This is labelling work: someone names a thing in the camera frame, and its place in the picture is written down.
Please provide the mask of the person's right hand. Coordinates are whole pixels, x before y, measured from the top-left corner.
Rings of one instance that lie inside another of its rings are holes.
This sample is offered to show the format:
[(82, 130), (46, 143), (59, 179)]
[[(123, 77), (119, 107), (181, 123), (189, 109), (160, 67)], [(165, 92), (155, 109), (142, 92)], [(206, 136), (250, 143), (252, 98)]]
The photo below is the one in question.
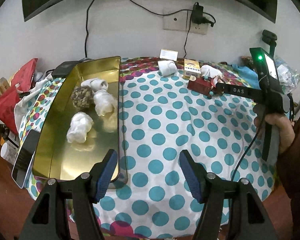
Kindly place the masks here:
[(267, 114), (264, 120), (268, 124), (276, 126), (279, 129), (279, 154), (285, 154), (295, 139), (292, 123), (285, 115), (277, 113)]

